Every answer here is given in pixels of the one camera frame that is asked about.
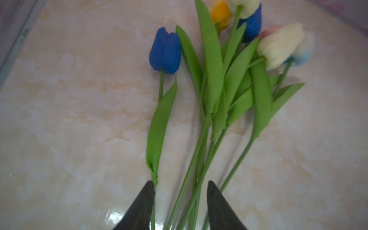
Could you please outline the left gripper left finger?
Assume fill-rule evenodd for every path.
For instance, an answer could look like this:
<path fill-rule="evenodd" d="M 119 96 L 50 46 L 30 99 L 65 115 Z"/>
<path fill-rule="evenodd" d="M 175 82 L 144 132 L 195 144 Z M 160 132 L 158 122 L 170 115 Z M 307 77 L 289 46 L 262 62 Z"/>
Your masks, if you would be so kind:
<path fill-rule="evenodd" d="M 149 230 L 154 196 L 154 183 L 149 180 L 113 230 Z"/>

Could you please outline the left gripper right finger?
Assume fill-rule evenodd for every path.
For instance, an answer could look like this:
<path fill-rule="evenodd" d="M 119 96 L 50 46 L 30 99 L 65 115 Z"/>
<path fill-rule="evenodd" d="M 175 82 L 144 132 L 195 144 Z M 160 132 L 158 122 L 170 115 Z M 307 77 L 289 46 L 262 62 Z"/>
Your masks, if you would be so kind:
<path fill-rule="evenodd" d="M 247 230 L 213 181 L 208 182 L 207 205 L 211 230 Z"/>

